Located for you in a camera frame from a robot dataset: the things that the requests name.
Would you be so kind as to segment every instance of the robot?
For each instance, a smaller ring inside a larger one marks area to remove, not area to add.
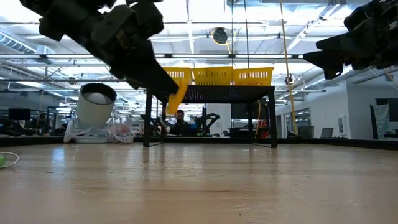
[[[43,17],[40,34],[56,41],[67,35],[109,65],[116,78],[169,96],[178,85],[157,63],[149,40],[164,28],[154,4],[159,1],[127,0],[102,14],[98,10],[112,8],[116,0],[20,0]]]
[[[343,64],[353,70],[398,65],[398,1],[372,0],[344,20],[348,32],[317,42],[322,51],[304,54],[306,61],[322,68],[325,79],[343,73]]]

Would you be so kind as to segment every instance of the white wall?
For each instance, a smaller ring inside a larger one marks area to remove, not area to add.
[[[398,90],[391,87],[384,77],[353,84],[354,77],[347,80],[349,125],[352,139],[373,139],[370,105],[376,105],[376,98],[398,98]]]
[[[231,105],[230,104],[216,104],[216,103],[209,103],[207,104],[207,114],[216,113],[221,117],[210,127],[210,134],[218,133],[220,136],[222,135],[222,131],[228,131],[231,127]]]
[[[333,128],[333,137],[340,136],[338,133],[338,118],[346,116],[346,137],[351,138],[349,125],[349,109],[347,97],[347,83],[342,81],[336,87],[326,88],[325,93],[310,93],[305,101],[296,101],[295,110],[310,108],[311,125],[314,126],[314,137],[319,138],[322,128]],[[284,114],[291,112],[288,106],[278,106],[277,115],[282,115],[282,136],[286,138],[286,127]]]

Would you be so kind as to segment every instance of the wooden floor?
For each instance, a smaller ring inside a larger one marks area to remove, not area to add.
[[[0,223],[375,224],[398,220],[398,152],[140,144],[3,148]]]

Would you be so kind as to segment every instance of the yellow basket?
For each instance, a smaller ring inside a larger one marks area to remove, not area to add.
[[[189,84],[192,82],[192,69],[191,68],[177,68],[167,67],[163,68],[172,79],[179,84],[180,80],[188,80]]]
[[[232,67],[193,68],[197,85],[230,85]]]
[[[233,83],[235,85],[271,86],[274,68],[245,68],[235,69]]]

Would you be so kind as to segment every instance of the desk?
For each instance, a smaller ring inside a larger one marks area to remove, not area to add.
[[[268,96],[269,124],[271,135],[271,147],[277,147],[276,113],[275,113],[275,87],[274,86],[230,86],[230,85],[189,85],[182,103],[245,103],[248,109],[249,142],[253,142],[253,123],[250,105],[261,98]],[[144,146],[149,147],[150,138],[150,114],[152,111],[152,98],[154,93],[147,89],[146,112],[144,120]],[[155,94],[162,102],[162,111],[165,111],[168,96]],[[160,143],[164,141],[164,134],[160,137]]]

